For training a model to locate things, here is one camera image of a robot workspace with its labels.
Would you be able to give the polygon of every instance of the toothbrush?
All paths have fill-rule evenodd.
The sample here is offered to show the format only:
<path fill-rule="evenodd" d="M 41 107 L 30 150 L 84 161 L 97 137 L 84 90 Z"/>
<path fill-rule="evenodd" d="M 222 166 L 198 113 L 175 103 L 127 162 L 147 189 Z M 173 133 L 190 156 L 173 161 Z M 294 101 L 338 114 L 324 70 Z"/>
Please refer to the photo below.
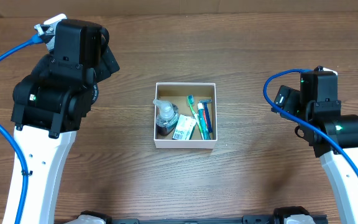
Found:
<path fill-rule="evenodd" d="M 200 118 L 201 127 L 203 128 L 204 139 L 210 140 L 209 131 L 208 131 L 208 128 L 206 127 L 206 121 L 203 116 L 204 105 L 202 103 L 198 103 L 197 107 L 198 107 L 198 117 Z"/>
<path fill-rule="evenodd" d="M 189 105 L 191 113 L 193 113 L 193 116 L 197 121 L 198 129 L 200 130 L 201 137 L 204 140 L 204 134 L 203 134 L 203 129 L 201 128 L 200 119 L 198 118 L 198 114 L 193 110 L 193 104 L 195 103 L 194 97 L 193 97 L 193 95 L 189 95 L 189 96 L 186 96 L 186 99 L 187 99 L 187 105 Z"/>

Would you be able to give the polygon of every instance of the white box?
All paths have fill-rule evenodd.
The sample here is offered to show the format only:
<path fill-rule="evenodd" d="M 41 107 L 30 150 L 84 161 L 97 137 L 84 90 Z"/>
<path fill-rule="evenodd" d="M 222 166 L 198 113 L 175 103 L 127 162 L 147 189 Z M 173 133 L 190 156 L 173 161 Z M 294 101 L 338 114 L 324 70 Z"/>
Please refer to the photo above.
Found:
<path fill-rule="evenodd" d="M 193 136 L 190 140 L 173 140 L 172 131 L 168 136 L 161 136 L 157 133 L 155 119 L 158 115 L 158 108 L 154 106 L 154 143 L 157 148 L 172 149 L 213 149 L 218 141 L 218 129 L 216 119 L 216 87 L 215 83 L 156 83 L 155 98 L 158 100 L 167 100 L 178 106 L 179 114 L 193 116 L 189 106 L 186 103 L 186 96 L 195 97 L 193 109 L 197 111 L 199 100 L 212 99 L 208 103 L 209 117 L 211 119 L 213 133 L 211 140 L 202 140 L 200 130 L 196 125 Z"/>

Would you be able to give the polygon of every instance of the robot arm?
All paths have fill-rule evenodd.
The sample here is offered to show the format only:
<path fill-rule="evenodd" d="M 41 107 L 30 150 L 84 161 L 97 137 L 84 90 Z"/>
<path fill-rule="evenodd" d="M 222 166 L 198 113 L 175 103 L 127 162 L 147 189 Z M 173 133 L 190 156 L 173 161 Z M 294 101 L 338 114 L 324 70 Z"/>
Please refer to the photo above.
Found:
<path fill-rule="evenodd" d="M 358 167 L 358 147 L 344 149 Z M 333 151 L 320 157 L 331 187 L 342 223 L 358 223 L 358 178 L 343 156 Z"/>
<path fill-rule="evenodd" d="M 300 91 L 281 86 L 274 103 L 293 116 L 313 125 L 337 142 L 358 167 L 358 116 L 341 115 L 341 101 L 337 98 L 337 73 L 317 67 L 302 72 Z M 334 191 L 339 215 L 343 223 L 358 223 L 358 178 L 349 163 L 335 148 L 314 131 L 300 125 L 298 137 L 313 146 L 320 158 Z"/>
<path fill-rule="evenodd" d="M 49 54 L 16 85 L 11 121 L 29 168 L 21 223 L 52 224 L 63 167 L 81 119 L 98 97 L 97 82 L 119 66 L 108 47 L 108 31 L 99 24 L 60 14 L 34 28 Z M 15 156 L 3 224 L 15 220 L 21 187 L 21 165 Z"/>
<path fill-rule="evenodd" d="M 53 139 L 47 130 L 27 125 L 21 131 L 14 131 L 14 139 L 32 172 L 21 223 L 53 223 L 63 168 L 75 137 L 76 131 L 69 131 Z M 22 181 L 21 165 L 15 156 L 3 224 L 15 220 Z"/>

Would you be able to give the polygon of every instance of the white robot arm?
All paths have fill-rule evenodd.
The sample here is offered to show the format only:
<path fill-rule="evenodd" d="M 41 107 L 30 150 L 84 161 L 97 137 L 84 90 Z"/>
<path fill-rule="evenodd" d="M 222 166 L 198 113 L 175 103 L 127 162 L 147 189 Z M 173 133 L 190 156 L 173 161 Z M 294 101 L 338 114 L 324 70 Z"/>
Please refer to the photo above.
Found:
<path fill-rule="evenodd" d="M 358 167 L 358 147 L 344 149 Z M 320 157 L 331 187 L 342 223 L 358 223 L 358 178 L 343 156 L 329 151 Z"/>
<path fill-rule="evenodd" d="M 58 139 L 48 131 L 31 126 L 15 129 L 14 139 L 22 149 L 29 170 L 29 188 L 21 223 L 50 224 L 54 222 L 57 195 L 67 154 L 72 147 L 76 131 L 61 133 Z M 11 188 L 3 224 L 15 220 L 22 187 L 21 165 L 15 156 Z"/>

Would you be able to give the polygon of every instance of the green toothbrush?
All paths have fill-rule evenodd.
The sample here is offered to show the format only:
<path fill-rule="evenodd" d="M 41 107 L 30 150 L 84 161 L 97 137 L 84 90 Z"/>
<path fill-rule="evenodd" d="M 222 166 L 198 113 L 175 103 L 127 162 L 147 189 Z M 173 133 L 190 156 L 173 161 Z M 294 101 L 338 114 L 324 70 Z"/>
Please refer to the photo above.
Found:
<path fill-rule="evenodd" d="M 191 112 L 193 113 L 194 118 L 197 121 L 198 129 L 200 130 L 201 137 L 204 140 L 203 129 L 201 128 L 200 119 L 198 118 L 198 114 L 193 110 L 193 105 L 195 103 L 193 95 L 186 96 L 187 105 L 189 105 Z"/>

